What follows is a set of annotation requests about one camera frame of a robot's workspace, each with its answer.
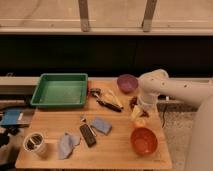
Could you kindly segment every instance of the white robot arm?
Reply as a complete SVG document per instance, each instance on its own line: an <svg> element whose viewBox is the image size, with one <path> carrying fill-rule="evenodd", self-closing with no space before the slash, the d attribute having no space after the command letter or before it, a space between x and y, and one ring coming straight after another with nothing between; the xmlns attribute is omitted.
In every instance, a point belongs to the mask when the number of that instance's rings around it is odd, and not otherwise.
<svg viewBox="0 0 213 171"><path fill-rule="evenodd" d="M165 70L145 73L139 78L138 105L147 110L160 94L199 107L192 131L185 171L213 170L213 83L177 81Z"/></svg>

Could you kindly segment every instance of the purple bowl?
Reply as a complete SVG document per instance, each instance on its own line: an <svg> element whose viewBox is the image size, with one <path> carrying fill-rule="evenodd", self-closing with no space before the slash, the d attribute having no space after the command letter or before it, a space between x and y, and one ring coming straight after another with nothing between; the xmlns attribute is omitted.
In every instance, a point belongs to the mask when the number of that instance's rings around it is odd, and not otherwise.
<svg viewBox="0 0 213 171"><path fill-rule="evenodd" d="M119 89L124 93L130 93L138 87L138 80L133 75L123 74L117 79Z"/></svg>

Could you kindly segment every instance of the plastic tray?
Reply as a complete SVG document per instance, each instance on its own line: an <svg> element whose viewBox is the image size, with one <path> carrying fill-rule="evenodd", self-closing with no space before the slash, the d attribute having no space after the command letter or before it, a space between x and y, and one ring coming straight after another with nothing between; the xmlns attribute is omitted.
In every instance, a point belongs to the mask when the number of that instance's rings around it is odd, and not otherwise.
<svg viewBox="0 0 213 171"><path fill-rule="evenodd" d="M86 102L87 74L42 74L31 105L81 108Z"/></svg>

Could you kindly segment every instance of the blue object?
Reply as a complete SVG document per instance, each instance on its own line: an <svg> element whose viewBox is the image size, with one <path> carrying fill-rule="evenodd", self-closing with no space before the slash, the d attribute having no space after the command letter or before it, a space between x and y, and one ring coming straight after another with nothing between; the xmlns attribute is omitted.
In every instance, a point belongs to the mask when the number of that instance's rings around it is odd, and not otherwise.
<svg viewBox="0 0 213 171"><path fill-rule="evenodd" d="M0 125L1 126L16 125L20 113L21 109L7 109L4 112Z"/></svg>
<svg viewBox="0 0 213 171"><path fill-rule="evenodd" d="M107 135L112 129L112 125L109 122L99 117L96 117L90 124L92 127L94 127L105 135Z"/></svg>

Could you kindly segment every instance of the wooden table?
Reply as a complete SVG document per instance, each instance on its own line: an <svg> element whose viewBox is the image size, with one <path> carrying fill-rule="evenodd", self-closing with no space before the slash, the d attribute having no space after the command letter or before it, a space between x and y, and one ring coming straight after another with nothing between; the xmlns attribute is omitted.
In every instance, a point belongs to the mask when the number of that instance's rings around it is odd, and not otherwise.
<svg viewBox="0 0 213 171"><path fill-rule="evenodd" d="M93 97L88 97L83 109L72 110L36 110L27 133L39 131L44 134L48 147L48 156L41 159L21 148L16 168L64 168L64 169L170 169L171 158L166 139L161 128L160 118L156 109L146 119L146 127L157 136L158 148L150 156L140 157L131 147L130 134L133 130L130 121L131 109L129 100L137 91L125 95L121 93L116 81L92 81L90 87L100 87L106 92L114 90L124 105L122 113L101 107ZM82 138L68 159L58 160L57 142L64 132L81 135L79 126L82 124L80 115L85 114L87 121L96 116L110 122L113 126L108 136L97 133L97 144L88 148Z"/></svg>

